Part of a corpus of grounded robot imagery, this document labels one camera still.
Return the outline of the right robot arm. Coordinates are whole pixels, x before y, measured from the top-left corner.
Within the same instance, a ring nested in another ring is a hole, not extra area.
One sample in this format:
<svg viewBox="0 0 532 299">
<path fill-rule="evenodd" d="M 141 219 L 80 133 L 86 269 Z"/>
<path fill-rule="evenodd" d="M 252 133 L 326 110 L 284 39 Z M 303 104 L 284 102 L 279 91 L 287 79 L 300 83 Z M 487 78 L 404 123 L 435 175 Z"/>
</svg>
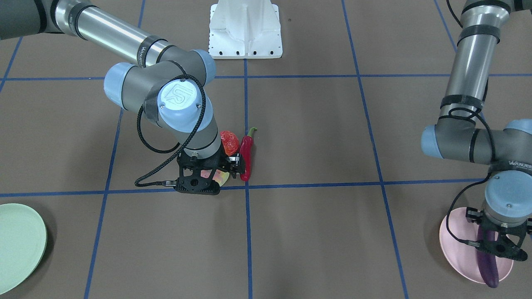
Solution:
<svg viewBox="0 0 532 299">
<path fill-rule="evenodd" d="M 243 157 L 224 150 L 204 89 L 216 72 L 209 53 L 180 49 L 89 0 L 2 0 L 2 40 L 43 33 L 78 37 L 125 59 L 108 70 L 105 95 L 137 113 L 137 133 L 149 150 L 170 154 L 137 178 L 136 187 L 218 195 L 217 173 L 244 173 Z"/>
</svg>

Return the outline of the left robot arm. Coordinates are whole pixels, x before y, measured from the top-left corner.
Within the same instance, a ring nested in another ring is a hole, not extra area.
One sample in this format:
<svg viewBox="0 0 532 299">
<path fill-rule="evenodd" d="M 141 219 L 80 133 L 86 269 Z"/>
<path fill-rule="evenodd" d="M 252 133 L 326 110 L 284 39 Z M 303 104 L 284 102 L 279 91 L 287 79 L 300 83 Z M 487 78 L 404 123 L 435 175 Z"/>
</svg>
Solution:
<svg viewBox="0 0 532 299">
<path fill-rule="evenodd" d="M 521 246 L 531 234 L 531 120 L 492 130 L 481 112 L 501 29 L 513 12 L 526 10 L 530 0 L 468 0 L 460 16 L 451 13 L 461 27 L 457 52 L 437 124 L 421 137 L 425 155 L 488 165 L 483 208 L 468 208 L 465 217 L 498 237 L 457 241 L 515 261 L 526 261 Z"/>
</svg>

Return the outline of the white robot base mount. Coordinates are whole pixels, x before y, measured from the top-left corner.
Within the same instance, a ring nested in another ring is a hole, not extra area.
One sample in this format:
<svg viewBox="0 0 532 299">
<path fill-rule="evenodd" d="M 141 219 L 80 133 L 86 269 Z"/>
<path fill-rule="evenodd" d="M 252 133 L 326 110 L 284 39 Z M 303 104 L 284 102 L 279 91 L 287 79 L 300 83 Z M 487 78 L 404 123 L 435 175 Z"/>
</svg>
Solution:
<svg viewBox="0 0 532 299">
<path fill-rule="evenodd" d="M 209 12 L 208 51 L 214 59 L 283 56 L 279 8 L 270 0 L 219 0 Z"/>
</svg>

